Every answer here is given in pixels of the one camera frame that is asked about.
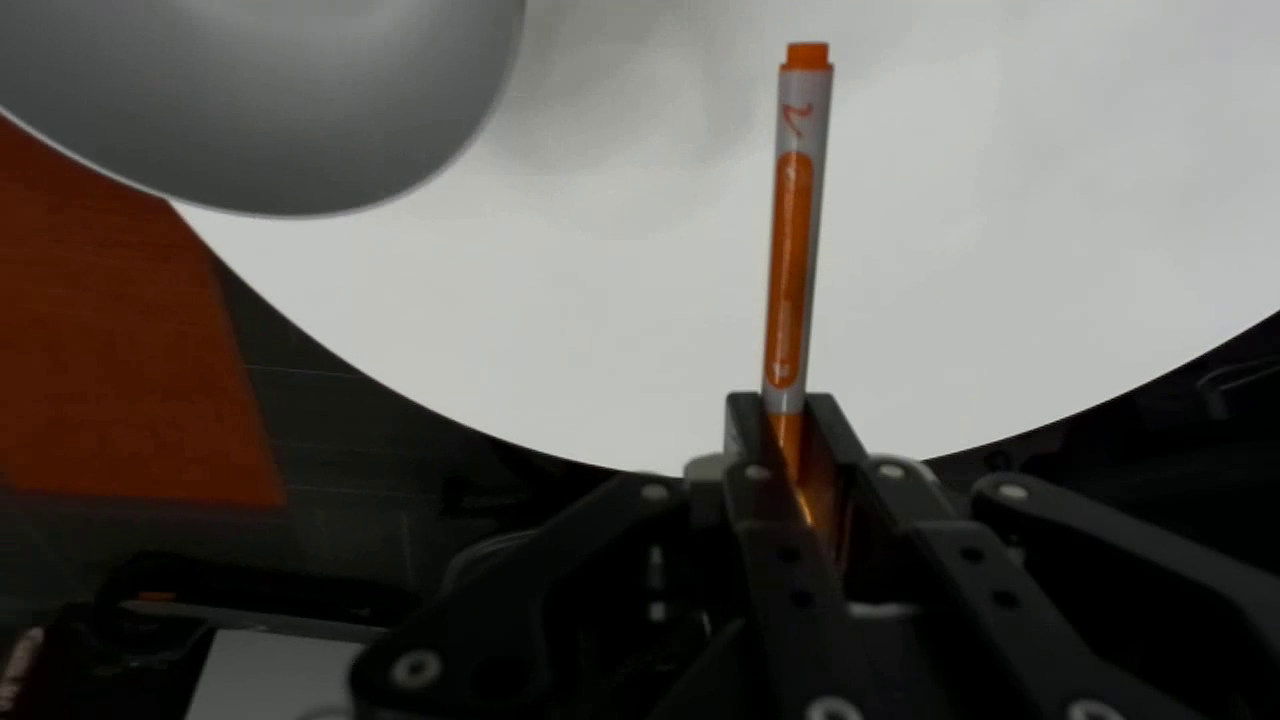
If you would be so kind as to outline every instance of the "black metal bracket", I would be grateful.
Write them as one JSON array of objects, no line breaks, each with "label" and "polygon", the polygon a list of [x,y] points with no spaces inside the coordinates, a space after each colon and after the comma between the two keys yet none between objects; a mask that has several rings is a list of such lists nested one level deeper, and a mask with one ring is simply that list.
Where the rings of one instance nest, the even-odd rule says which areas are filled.
[{"label": "black metal bracket", "polygon": [[[804,507],[759,397],[728,397],[724,479],[595,489],[374,646],[360,718],[1280,718],[1274,577],[1026,477],[965,516],[926,465],[868,457],[833,397],[804,425]],[[1199,681],[1154,662],[1189,652],[1237,656]]]}]

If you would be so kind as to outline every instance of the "screw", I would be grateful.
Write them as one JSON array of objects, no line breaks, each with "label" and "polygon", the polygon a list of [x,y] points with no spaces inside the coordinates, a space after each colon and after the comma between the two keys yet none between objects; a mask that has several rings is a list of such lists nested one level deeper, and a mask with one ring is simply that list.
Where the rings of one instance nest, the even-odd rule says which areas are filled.
[{"label": "screw", "polygon": [[406,652],[397,664],[394,664],[394,681],[397,688],[406,692],[420,692],[420,688],[434,688],[442,681],[443,664],[438,652]]},{"label": "screw", "polygon": [[1032,491],[1028,491],[1026,486],[1001,486],[996,491],[1001,491],[1005,502],[1018,502],[1018,504],[1032,502]]},{"label": "screw", "polygon": [[822,698],[807,705],[804,720],[865,720],[845,698]]},{"label": "screw", "polygon": [[671,497],[671,489],[668,489],[668,486],[645,486],[640,497],[645,497],[650,504],[661,504],[661,502]]},{"label": "screw", "polygon": [[901,465],[882,465],[886,479],[904,479],[908,471]]},{"label": "screw", "polygon": [[1078,700],[1070,705],[1070,720],[1126,720],[1126,711],[1099,700]]}]

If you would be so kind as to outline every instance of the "orange cap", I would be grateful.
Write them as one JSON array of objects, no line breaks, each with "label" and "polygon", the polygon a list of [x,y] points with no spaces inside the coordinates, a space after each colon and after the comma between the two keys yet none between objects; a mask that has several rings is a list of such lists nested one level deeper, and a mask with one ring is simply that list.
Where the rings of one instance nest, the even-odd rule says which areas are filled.
[{"label": "orange cap", "polygon": [[787,43],[787,74],[827,74],[833,49],[827,43]]}]

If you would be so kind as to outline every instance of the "white backdrop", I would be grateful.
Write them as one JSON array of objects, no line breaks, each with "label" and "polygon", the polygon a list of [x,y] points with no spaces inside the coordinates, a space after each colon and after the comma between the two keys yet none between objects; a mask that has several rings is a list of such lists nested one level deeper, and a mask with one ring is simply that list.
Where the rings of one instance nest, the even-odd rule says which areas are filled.
[{"label": "white backdrop", "polygon": [[955,451],[1278,312],[1278,36],[1274,0],[534,0],[497,116],[412,195],[181,212],[387,389],[677,471],[759,381],[776,66],[833,41],[814,389],[877,451]]}]

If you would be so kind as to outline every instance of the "metal plate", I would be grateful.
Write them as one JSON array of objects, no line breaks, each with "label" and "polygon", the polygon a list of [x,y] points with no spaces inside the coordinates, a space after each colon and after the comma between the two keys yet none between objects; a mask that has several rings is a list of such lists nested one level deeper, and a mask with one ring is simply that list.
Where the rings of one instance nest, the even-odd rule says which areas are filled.
[{"label": "metal plate", "polygon": [[525,0],[5,0],[0,110],[237,212],[341,212],[442,172],[507,76]]}]

